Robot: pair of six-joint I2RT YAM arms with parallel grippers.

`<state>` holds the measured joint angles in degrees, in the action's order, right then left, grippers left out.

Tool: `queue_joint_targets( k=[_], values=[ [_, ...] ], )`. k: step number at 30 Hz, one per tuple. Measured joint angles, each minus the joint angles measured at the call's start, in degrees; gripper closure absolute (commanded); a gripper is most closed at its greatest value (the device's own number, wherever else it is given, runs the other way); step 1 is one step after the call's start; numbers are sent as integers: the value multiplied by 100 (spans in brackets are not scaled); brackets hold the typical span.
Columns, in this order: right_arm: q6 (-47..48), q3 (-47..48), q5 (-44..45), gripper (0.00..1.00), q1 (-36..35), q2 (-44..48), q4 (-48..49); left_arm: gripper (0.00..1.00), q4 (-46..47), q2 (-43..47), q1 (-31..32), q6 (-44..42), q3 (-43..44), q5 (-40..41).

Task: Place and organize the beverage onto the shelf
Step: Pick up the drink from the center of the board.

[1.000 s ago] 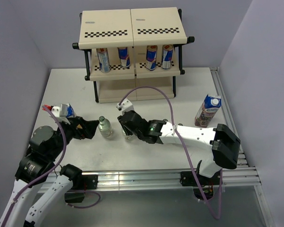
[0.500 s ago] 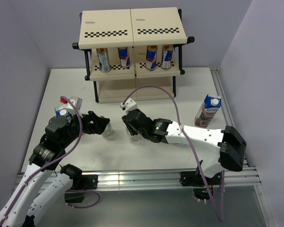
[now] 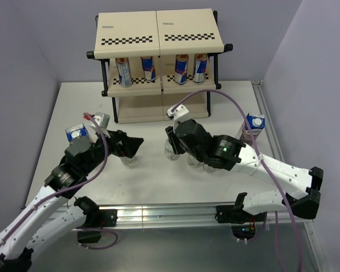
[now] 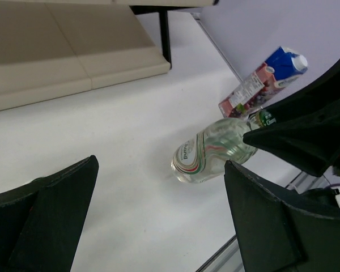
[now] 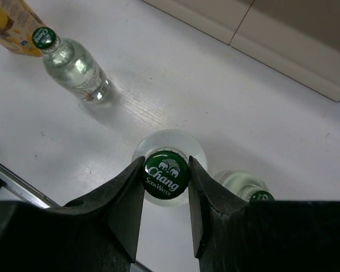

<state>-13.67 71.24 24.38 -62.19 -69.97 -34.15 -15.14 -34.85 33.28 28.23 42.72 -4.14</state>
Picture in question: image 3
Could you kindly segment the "blue silver energy drink can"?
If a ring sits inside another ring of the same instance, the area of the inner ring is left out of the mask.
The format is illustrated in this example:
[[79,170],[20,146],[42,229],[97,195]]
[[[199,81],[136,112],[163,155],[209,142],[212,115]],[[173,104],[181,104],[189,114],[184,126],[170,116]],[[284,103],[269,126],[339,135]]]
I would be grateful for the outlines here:
[[207,54],[198,53],[194,55],[193,82],[202,84],[205,81],[207,66]]
[[174,81],[179,85],[183,85],[186,83],[188,72],[188,59],[189,56],[187,54],[178,54],[176,56]]

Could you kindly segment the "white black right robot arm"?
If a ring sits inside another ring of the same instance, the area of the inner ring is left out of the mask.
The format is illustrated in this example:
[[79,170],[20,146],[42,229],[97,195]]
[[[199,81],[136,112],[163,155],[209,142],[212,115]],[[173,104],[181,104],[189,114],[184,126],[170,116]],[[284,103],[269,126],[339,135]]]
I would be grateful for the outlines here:
[[211,135],[192,119],[167,127],[165,133],[165,153],[172,160],[187,154],[188,164],[194,167],[239,172],[277,187],[263,193],[242,192],[234,204],[217,206],[215,218],[219,223],[261,221],[266,213],[276,211],[289,211],[301,219],[316,218],[324,175],[321,168],[298,168],[258,154],[234,137]]

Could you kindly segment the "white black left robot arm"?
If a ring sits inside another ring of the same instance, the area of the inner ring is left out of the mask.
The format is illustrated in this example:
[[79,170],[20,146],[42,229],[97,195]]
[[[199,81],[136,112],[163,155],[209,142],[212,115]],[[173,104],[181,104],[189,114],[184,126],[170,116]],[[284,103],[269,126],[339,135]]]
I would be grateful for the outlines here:
[[98,224],[99,207],[88,197],[79,197],[64,214],[47,220],[89,182],[97,166],[105,166],[109,155],[133,158],[143,142],[121,130],[107,130],[96,142],[88,136],[74,138],[32,202],[0,232],[0,271],[28,271],[32,261],[64,234]]

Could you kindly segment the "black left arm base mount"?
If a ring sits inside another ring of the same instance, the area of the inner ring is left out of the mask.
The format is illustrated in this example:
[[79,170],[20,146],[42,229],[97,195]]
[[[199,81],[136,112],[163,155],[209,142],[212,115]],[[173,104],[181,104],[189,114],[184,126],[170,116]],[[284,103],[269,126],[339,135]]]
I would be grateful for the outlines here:
[[[75,227],[78,245],[88,250],[104,250],[115,246],[118,242],[118,234],[112,230],[117,223],[116,209],[100,209],[85,217],[81,226]],[[106,246],[94,246],[105,234],[111,234],[114,240]]]

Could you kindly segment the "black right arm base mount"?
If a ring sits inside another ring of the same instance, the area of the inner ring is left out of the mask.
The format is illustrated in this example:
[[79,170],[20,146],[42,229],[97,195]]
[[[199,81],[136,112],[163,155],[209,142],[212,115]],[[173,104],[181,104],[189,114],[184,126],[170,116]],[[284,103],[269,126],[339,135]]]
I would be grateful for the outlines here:
[[249,240],[255,237],[256,223],[266,221],[266,212],[251,215],[243,210],[235,209],[234,205],[216,206],[215,220],[220,224],[231,224],[235,238]]

